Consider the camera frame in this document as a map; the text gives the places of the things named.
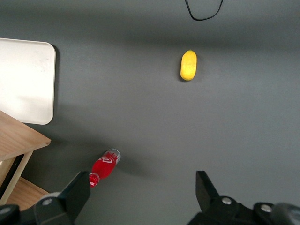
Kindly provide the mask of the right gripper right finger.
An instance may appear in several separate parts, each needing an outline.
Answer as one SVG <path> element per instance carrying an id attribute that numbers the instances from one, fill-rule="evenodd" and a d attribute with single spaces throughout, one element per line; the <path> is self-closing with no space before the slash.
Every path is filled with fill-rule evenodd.
<path id="1" fill-rule="evenodd" d="M 196 172 L 195 194 L 201 212 L 190 225 L 252 225 L 252 210 L 229 196 L 221 196 L 205 171 Z"/>

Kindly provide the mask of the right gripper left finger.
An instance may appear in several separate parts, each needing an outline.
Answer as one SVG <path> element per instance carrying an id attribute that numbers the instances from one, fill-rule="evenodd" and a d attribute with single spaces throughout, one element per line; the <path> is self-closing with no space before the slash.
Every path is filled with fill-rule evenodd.
<path id="1" fill-rule="evenodd" d="M 89 197 L 89 173 L 79 172 L 61 192 L 48 194 L 35 204 L 36 223 L 74 225 Z"/>

